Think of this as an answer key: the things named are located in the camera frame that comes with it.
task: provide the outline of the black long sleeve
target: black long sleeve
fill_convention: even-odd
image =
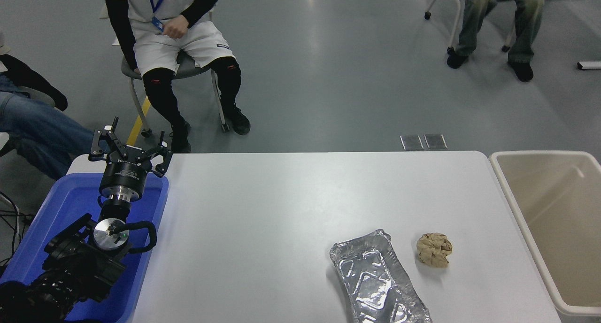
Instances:
[[[182,12],[182,15],[188,21],[188,28],[197,23],[203,15],[215,6],[217,0],[194,0],[194,2]]]
[[[4,75],[15,85],[33,88],[47,94],[54,100],[54,106],[62,111],[67,109],[67,97],[27,64],[8,54],[0,55],[0,62],[8,69]]]
[[[105,3],[107,3],[109,20],[115,31],[116,38],[119,41],[121,51],[125,56],[129,68],[134,70],[138,68],[138,64],[136,63],[136,55],[133,51],[133,45],[136,43],[136,39],[133,36],[131,24],[129,24],[129,17],[127,17],[129,4],[127,3],[127,0],[105,0]]]

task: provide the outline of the blue plastic tray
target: blue plastic tray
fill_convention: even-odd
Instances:
[[[93,220],[98,219],[100,207],[97,198],[101,178],[99,173],[69,174],[52,186],[0,283],[15,280],[30,284],[43,272],[41,265],[48,256],[44,247],[56,234],[85,213],[92,214]],[[158,230],[167,202],[168,186],[167,178],[148,175],[142,199],[131,204],[127,222],[149,220]],[[145,246],[149,242],[147,237],[147,231],[141,230],[131,231],[129,238],[133,246]],[[87,300],[76,304],[67,320],[126,322],[138,301],[151,252],[127,255],[122,260],[127,268],[112,287],[109,297],[101,303]]]

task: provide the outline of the hand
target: hand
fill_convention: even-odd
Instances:
[[[187,33],[188,21],[183,15],[174,17],[163,25],[163,35],[179,39]]]

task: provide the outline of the crumpled paper ball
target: crumpled paper ball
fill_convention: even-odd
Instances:
[[[419,260],[430,267],[446,268],[447,256],[453,252],[453,245],[441,233],[423,234],[417,241]]]

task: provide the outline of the white shorts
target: white shorts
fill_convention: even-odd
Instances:
[[[196,23],[179,39],[161,35],[151,23],[140,27],[142,26],[137,24],[132,26],[132,29],[136,37],[133,51],[142,75],[156,68],[176,71],[176,58],[181,50],[191,56],[200,68],[224,56],[236,58],[221,32],[211,21]]]

